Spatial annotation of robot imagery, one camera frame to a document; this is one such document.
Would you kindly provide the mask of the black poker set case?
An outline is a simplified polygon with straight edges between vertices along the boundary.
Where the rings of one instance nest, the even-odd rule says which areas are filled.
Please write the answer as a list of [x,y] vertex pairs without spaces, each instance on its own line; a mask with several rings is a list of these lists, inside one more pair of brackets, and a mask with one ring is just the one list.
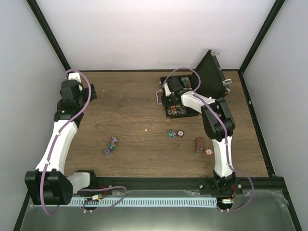
[[[166,96],[171,93],[178,94],[180,98],[180,93],[185,90],[196,90],[196,93],[205,97],[212,97],[214,99],[224,98],[229,92],[230,79],[226,79],[223,75],[223,71],[218,62],[217,56],[218,51],[208,50],[205,56],[202,58],[200,63],[195,68],[194,72],[189,75],[179,75],[171,77],[161,77],[160,78],[160,90],[161,96],[157,96],[157,103],[162,105],[161,97],[163,92]],[[181,77],[188,77],[190,79],[191,87],[185,88]],[[184,115],[168,115],[167,108],[164,108],[167,118],[182,118],[198,116],[199,113],[189,107],[185,107],[180,98],[180,103],[182,107],[186,109],[186,114]]]

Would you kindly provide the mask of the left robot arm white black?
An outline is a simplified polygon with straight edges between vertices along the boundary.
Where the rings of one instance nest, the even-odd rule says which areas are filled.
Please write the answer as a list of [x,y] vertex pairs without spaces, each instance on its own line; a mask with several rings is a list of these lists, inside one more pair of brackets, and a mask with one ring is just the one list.
[[67,205],[80,190],[87,194],[98,190],[92,170],[79,170],[68,177],[64,174],[67,154],[84,111],[97,98],[94,85],[81,72],[68,70],[61,83],[60,96],[46,151],[35,170],[25,175],[34,205]]

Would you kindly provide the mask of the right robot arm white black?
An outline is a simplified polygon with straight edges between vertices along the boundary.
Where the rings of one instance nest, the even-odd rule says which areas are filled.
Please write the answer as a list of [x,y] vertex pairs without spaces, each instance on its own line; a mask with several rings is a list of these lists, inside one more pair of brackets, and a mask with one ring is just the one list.
[[227,102],[223,98],[202,96],[191,87],[184,87],[180,77],[162,77],[160,87],[164,107],[181,105],[202,115],[205,133],[212,140],[214,149],[213,188],[220,194],[226,193],[235,183],[235,170],[231,160],[235,121]]

